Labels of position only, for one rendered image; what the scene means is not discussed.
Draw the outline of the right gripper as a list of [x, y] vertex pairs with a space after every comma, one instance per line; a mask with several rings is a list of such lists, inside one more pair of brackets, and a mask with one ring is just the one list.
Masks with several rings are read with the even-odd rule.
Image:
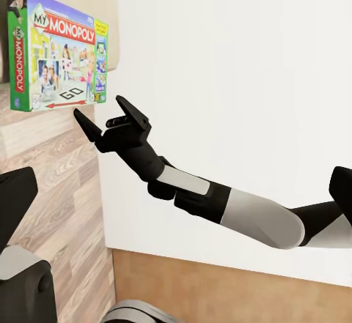
[[101, 135], [103, 131], [77, 108], [73, 115], [89, 141], [95, 142], [98, 151], [115, 151], [134, 171], [143, 170], [156, 155], [147, 141], [152, 125], [149, 118], [123, 96], [117, 95], [115, 100], [130, 119], [130, 125], [108, 129]]

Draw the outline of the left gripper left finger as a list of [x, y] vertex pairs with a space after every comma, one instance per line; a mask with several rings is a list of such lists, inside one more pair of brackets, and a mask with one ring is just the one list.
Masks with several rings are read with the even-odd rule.
[[0, 254], [38, 194], [31, 166], [0, 174]]

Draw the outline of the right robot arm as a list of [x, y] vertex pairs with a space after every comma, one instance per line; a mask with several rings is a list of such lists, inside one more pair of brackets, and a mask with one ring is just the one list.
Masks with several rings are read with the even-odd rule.
[[352, 226], [334, 201], [286, 209], [269, 198], [196, 177], [158, 156], [148, 143], [149, 118], [123, 96], [115, 100], [125, 115], [102, 130], [77, 108], [74, 117], [101, 153], [115, 151], [147, 182], [155, 198], [174, 199], [177, 208], [282, 250], [299, 247], [352, 249]]

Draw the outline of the board game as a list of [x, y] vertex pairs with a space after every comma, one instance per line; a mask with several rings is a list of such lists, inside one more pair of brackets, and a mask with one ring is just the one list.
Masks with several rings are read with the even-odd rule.
[[11, 110], [106, 102], [109, 25], [58, 0], [7, 0]]

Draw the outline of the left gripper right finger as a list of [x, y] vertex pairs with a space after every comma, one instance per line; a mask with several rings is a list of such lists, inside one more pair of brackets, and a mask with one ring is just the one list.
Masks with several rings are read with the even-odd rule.
[[329, 193], [352, 226], [352, 169], [342, 166], [334, 167], [329, 183]]

